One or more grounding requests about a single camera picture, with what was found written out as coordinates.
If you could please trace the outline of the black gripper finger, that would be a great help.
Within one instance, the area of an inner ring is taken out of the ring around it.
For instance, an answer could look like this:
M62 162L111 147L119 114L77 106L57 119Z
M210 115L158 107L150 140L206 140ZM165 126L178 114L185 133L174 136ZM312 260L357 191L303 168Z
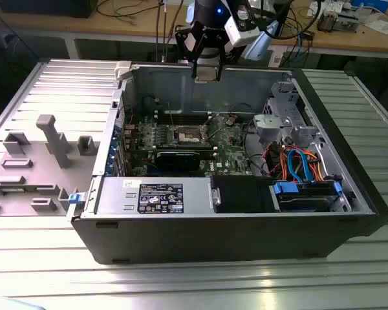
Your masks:
M204 50L204 26L194 21L190 26L177 26L175 39L180 55L192 64L191 77L197 77L197 65Z
M224 35L222 32L216 32L215 44L219 50L219 64L218 64L218 69L216 73L216 79L215 79L216 81L219 81L221 79L222 70L226 63L226 52L225 52L226 43L227 43L226 35Z

